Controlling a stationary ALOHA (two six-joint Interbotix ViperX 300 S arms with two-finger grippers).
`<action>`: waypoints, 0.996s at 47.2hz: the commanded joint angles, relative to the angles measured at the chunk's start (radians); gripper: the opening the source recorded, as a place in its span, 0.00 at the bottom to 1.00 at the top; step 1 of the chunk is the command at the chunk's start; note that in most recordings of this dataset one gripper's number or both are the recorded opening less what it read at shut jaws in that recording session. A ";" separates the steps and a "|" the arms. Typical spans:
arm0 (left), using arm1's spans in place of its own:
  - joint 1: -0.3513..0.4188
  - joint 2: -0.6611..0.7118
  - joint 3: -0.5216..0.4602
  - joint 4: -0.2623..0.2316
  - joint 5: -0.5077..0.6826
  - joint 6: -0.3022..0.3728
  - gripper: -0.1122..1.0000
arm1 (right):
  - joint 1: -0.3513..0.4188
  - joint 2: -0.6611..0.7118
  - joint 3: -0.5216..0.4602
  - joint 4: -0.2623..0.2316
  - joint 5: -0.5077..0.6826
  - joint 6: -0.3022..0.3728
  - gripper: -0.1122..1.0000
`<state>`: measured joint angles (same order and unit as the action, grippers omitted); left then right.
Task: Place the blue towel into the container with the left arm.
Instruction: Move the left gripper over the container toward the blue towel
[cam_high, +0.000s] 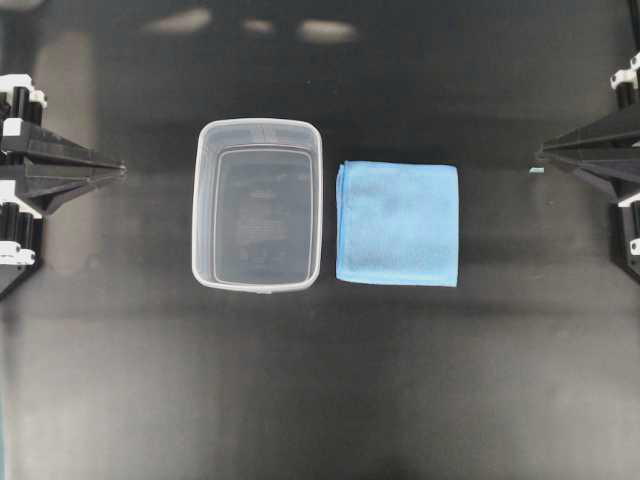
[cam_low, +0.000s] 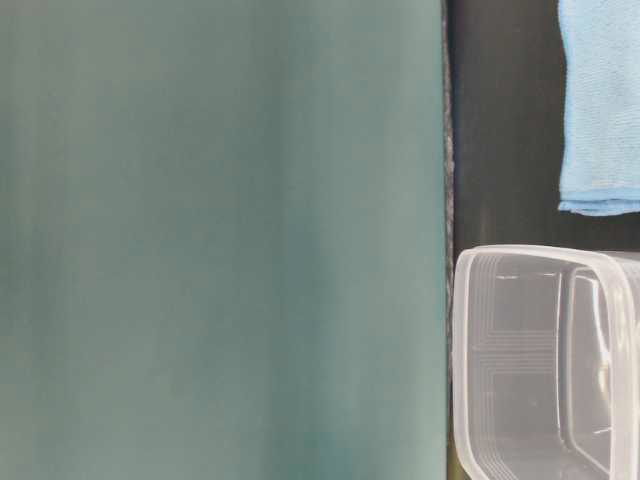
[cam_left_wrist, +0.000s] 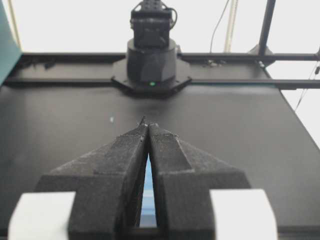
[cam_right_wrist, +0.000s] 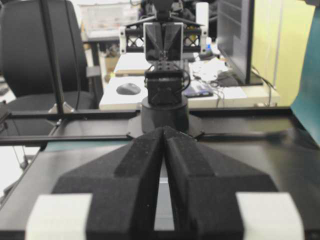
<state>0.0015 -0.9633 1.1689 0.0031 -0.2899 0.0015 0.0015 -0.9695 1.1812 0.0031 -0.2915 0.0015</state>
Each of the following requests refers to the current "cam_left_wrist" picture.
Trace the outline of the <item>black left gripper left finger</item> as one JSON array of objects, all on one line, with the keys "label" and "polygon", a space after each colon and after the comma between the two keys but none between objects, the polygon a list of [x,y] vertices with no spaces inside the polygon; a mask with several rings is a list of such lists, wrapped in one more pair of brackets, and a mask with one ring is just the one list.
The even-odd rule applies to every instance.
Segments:
[{"label": "black left gripper left finger", "polygon": [[43,174],[11,215],[10,240],[114,240],[140,220],[148,125]]}]

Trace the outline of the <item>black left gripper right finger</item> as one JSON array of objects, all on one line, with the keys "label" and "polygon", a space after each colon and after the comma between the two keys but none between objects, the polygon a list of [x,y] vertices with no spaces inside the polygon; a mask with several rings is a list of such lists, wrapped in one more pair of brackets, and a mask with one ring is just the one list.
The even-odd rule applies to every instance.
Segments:
[{"label": "black left gripper right finger", "polygon": [[157,223],[169,239],[277,239],[269,198],[243,170],[155,123],[148,130]]}]

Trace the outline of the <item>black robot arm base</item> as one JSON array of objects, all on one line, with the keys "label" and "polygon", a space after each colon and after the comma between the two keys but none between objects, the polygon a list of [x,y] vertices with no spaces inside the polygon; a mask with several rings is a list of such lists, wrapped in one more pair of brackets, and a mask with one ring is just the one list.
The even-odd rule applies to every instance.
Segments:
[{"label": "black robot arm base", "polygon": [[177,12],[161,0],[143,0],[131,11],[133,38],[125,58],[112,65],[111,80],[134,93],[168,94],[192,80],[190,64],[178,57],[170,31]]}]

